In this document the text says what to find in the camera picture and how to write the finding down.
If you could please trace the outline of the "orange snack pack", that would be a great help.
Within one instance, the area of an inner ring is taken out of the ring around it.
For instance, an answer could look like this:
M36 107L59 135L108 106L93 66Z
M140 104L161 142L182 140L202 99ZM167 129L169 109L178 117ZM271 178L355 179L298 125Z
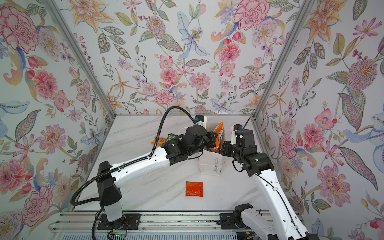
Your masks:
M217 134L217 138L215 140L215 146L212 148L212 152L219 153L220 149L221 149L222 141L223 141L223 135L225 133L224 123L223 122L220 122L216 126L216 128L214 130L214 133Z

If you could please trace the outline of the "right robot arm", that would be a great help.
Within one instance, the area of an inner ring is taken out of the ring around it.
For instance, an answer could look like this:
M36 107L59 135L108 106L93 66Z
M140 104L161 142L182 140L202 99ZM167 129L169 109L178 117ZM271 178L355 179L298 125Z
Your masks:
M251 204L234 208L235 225L240 229L250 228L261 240L318 240L297 217L279 183L274 166L265 153L259 153L257 146L232 144L225 141L221 155L232 157L261 191L272 217L269 222Z

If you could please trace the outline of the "green snack pack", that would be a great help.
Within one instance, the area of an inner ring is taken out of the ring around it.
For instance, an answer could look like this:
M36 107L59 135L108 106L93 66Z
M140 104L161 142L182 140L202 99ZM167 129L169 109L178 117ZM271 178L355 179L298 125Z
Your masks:
M167 136L167 141L170 141L170 140L177 140L177 139L179 139L179 138L180 138L179 135L168 134L168 136Z

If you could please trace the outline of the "red small snack packet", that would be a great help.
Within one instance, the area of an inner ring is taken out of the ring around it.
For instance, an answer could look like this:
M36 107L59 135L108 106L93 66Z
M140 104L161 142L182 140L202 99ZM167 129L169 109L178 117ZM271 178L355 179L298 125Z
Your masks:
M186 182L186 197L203 197L204 183L203 182Z

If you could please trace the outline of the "orange small candy packet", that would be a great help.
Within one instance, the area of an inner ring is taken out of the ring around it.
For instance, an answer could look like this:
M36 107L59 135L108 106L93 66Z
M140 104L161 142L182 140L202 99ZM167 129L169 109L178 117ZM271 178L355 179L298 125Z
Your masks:
M158 147L161 147L164 143L167 142L166 138L159 138L159 140L156 142L157 137L154 137L151 141L151 144L154 145L156 144Z

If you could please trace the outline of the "white paper gift bag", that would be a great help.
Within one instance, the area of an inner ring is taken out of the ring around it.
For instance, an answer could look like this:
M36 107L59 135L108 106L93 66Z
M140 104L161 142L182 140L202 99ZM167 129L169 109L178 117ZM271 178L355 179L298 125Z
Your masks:
M170 165L187 160L197 160L201 174L219 176L224 165L223 156L220 153L212 152L212 148L205 148L193 152L188 151L186 147L183 146L184 134L179 135L179 139L170 140L164 145L167 152L167 158L170 160Z

